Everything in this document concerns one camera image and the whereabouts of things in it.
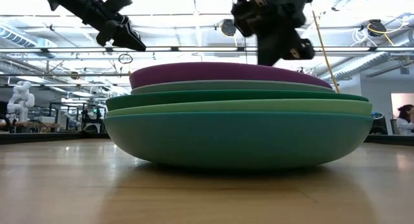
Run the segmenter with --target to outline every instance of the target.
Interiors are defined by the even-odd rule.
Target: table surface
[[[322,166],[235,174],[157,166],[110,140],[3,145],[0,201],[1,224],[412,224],[414,148],[364,144]]]
[[[17,127],[25,127],[25,128],[34,128],[34,127],[39,127],[39,126],[42,126],[42,125],[44,125],[48,128],[58,128],[60,126],[57,123],[42,123],[42,124],[40,124],[40,123],[37,123],[37,122],[20,122],[20,121],[16,122]],[[5,127],[5,126],[6,126],[5,122],[0,123],[0,127]]]

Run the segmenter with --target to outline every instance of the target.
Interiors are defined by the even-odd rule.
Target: teal bowl
[[[140,159],[190,168],[273,170],[340,159],[373,119],[279,112],[155,113],[104,119],[114,143]]]
[[[213,90],[213,91],[171,91],[124,95],[106,100],[108,110],[129,107],[152,106],[159,104],[177,104],[188,102],[209,102],[228,100],[260,99],[326,99],[357,100],[368,102],[367,98],[357,95],[336,94],[312,91],[266,91],[266,90]]]

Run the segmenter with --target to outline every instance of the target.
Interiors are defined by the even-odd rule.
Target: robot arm
[[[75,123],[76,126],[81,126],[80,122],[76,120],[75,117],[70,116],[68,112],[65,112],[63,115],[68,119],[68,121]]]
[[[90,24],[100,33],[97,42],[145,51],[146,46],[131,28],[128,17],[118,12],[132,0],[48,0],[52,10],[59,5]],[[296,32],[305,24],[303,8],[312,0],[237,0],[233,5],[234,25],[244,37],[257,36],[257,59],[260,65],[272,66],[279,59],[307,60],[314,57],[308,39]]]
[[[13,104],[20,98],[23,100],[26,100],[25,94],[28,94],[28,90],[32,87],[32,84],[30,82],[18,82],[17,86],[13,87],[13,96],[8,101],[8,104],[10,107],[13,106]]]
[[[47,0],[52,11],[60,5],[89,24],[100,33],[96,37],[101,46],[114,39],[113,45],[145,51],[139,35],[131,28],[128,17],[118,12],[132,4],[131,0]]]
[[[27,95],[27,101],[25,102],[26,107],[34,107],[34,95],[29,93]]]

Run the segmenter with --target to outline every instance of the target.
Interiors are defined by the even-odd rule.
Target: green bowl
[[[371,117],[327,113],[155,113],[103,120],[126,153],[192,168],[267,170],[340,159],[367,137]]]
[[[255,100],[255,99],[287,99],[317,98],[337,100],[359,100],[368,102],[367,98],[356,95],[344,95],[312,91],[270,91],[270,90],[214,90],[214,91],[171,91],[146,93],[141,95],[125,95],[110,98],[106,101],[108,110],[113,111],[127,107],[140,107],[157,104],[175,104],[185,102],[205,102],[222,100]]]
[[[324,99],[267,99],[267,100],[231,100],[211,102],[190,102],[179,104],[161,104],[142,107],[129,107],[109,111],[107,117],[148,113],[185,113],[213,111],[287,111],[307,113],[340,113],[369,117],[372,111],[369,102],[355,100]]]
[[[200,80],[186,82],[167,82],[135,88],[131,94],[143,94],[164,91],[198,91],[198,90],[289,90],[319,91],[334,93],[326,87],[295,82],[257,81],[257,80]]]

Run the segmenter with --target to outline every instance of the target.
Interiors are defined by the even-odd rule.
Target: purple bowl
[[[155,65],[137,70],[129,77],[132,89],[166,82],[196,80],[270,80],[332,87],[308,74],[262,65],[223,62],[188,62]]]

